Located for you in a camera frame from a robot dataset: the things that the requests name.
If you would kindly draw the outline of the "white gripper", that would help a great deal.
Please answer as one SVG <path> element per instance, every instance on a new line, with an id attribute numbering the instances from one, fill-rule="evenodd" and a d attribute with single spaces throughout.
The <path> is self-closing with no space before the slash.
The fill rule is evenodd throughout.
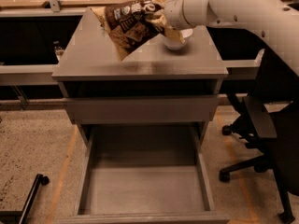
<path id="1" fill-rule="evenodd" d="M 158 33 L 175 36 L 179 30 L 189 29 L 199 24 L 200 0 L 153 0 L 164 3 L 164 15 L 153 15 L 150 23 Z"/>

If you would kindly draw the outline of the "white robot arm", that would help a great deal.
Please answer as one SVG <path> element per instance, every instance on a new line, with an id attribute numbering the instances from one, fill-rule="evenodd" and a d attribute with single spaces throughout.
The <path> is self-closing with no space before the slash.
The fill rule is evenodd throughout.
<path id="1" fill-rule="evenodd" d="M 299 75 L 299 12 L 280 0 L 164 0 L 163 23 L 245 29 Z"/>

